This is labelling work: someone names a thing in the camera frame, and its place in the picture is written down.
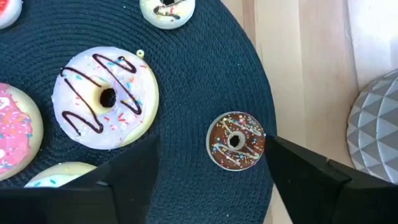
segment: gray geometric vase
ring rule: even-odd
[[[398,184],[398,70],[359,94],[348,118],[347,142],[357,170]]]

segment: pink frosted donut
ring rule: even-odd
[[[115,149],[142,136],[155,119],[159,91],[137,55],[95,47],[73,57],[55,82],[55,117],[66,134],[93,149]]]
[[[0,83],[0,180],[21,171],[43,138],[39,109],[24,92]]]

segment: wooden surface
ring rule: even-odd
[[[278,135],[352,167],[346,120],[360,89],[398,68],[398,1],[222,1],[262,60]],[[264,223],[291,223],[276,188]]]

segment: donut toy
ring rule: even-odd
[[[83,162],[61,163],[37,174],[25,187],[61,187],[95,168]]]
[[[0,180],[25,168],[43,139],[43,121],[23,91],[0,83]]]
[[[159,91],[143,56],[142,50],[134,55],[95,47],[61,69],[52,101],[55,117],[71,139],[93,149],[115,149],[149,129]]]
[[[22,11],[22,0],[0,0],[0,29],[11,26]]]
[[[178,28],[192,17],[195,0],[140,0],[144,18],[160,29]]]
[[[206,147],[217,165],[241,171],[256,165],[264,152],[265,140],[263,128],[250,114],[228,112],[210,125]]]

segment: round woven placemat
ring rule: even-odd
[[[0,187],[23,186],[58,162],[100,165],[129,147],[88,149],[55,120],[50,96],[60,68],[102,45],[143,49],[159,84],[159,110],[146,134],[159,134],[162,148],[148,223],[262,223],[272,190],[265,157],[248,170],[228,172],[206,151],[210,123],[228,111],[248,112],[276,134],[261,62],[219,0],[197,1],[192,19],[175,30],[145,21],[138,0],[25,0],[19,20],[0,30],[0,82],[37,103],[45,137],[34,161]]]

